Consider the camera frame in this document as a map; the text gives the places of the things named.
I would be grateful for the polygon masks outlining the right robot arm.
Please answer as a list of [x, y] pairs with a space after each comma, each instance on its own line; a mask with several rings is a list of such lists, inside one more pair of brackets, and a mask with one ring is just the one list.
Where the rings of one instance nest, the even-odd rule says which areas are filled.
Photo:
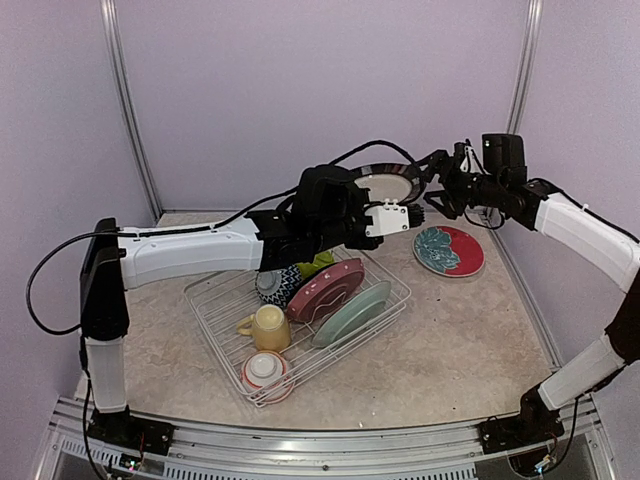
[[606, 274], [625, 297], [603, 334], [569, 363], [526, 394], [531, 405], [513, 419], [511, 433], [523, 444], [535, 442], [551, 424], [548, 411], [606, 383], [639, 359], [639, 240], [579, 204], [552, 182], [529, 178], [521, 136], [489, 133], [482, 137], [482, 167], [472, 147], [458, 142], [454, 151], [436, 150], [417, 163], [420, 180], [438, 181], [427, 204], [449, 219], [469, 207], [488, 207], [571, 249]]

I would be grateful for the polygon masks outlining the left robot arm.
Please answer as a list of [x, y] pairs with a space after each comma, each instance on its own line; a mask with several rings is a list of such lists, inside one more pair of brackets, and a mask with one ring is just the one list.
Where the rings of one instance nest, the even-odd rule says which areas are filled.
[[79, 332], [81, 366], [102, 430], [121, 445], [140, 434], [127, 411], [124, 338], [129, 329], [125, 293], [172, 278], [225, 271], [271, 271], [310, 262], [334, 247], [374, 250], [385, 237], [421, 225], [423, 209], [411, 197], [374, 200], [342, 167], [344, 156], [303, 171], [297, 186], [274, 195], [278, 206], [256, 201], [217, 224], [177, 228], [123, 228], [113, 218], [48, 252], [39, 273], [64, 249], [89, 243], [80, 272], [80, 320], [53, 329], [36, 315], [27, 280], [25, 300], [35, 324], [52, 336]]

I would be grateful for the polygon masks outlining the red teal floral plate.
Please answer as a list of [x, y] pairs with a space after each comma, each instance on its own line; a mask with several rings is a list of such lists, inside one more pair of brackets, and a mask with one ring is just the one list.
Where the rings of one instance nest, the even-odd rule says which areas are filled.
[[485, 264], [480, 243], [469, 233], [449, 226], [431, 226], [413, 240], [417, 261], [432, 273], [465, 278], [479, 273]]

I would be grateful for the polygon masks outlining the pink speckled plate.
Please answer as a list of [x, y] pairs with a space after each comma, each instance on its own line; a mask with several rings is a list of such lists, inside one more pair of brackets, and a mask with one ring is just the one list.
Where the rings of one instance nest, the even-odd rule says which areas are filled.
[[361, 286], [364, 277], [360, 258], [321, 269], [292, 297], [285, 311], [287, 318], [297, 323], [312, 323], [334, 313]]

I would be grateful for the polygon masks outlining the black plate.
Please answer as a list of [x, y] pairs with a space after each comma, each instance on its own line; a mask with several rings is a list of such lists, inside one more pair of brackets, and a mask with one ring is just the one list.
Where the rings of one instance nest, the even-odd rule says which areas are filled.
[[350, 170], [354, 183], [367, 191], [367, 203], [397, 203], [415, 201], [424, 191], [421, 171], [411, 164], [374, 163]]

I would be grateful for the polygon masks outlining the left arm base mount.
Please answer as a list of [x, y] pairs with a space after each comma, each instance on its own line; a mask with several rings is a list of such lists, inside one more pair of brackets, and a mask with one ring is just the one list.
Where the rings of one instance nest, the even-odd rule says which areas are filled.
[[116, 413], [93, 412], [88, 437], [143, 454], [167, 456], [174, 431], [172, 424], [132, 415], [126, 407]]

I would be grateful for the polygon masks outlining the light teal plate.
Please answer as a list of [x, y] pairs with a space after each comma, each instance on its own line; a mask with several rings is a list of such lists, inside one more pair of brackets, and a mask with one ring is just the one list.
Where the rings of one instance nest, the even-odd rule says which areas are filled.
[[322, 324], [311, 345], [325, 348], [362, 327], [384, 311], [390, 293], [390, 281], [378, 282], [360, 292]]

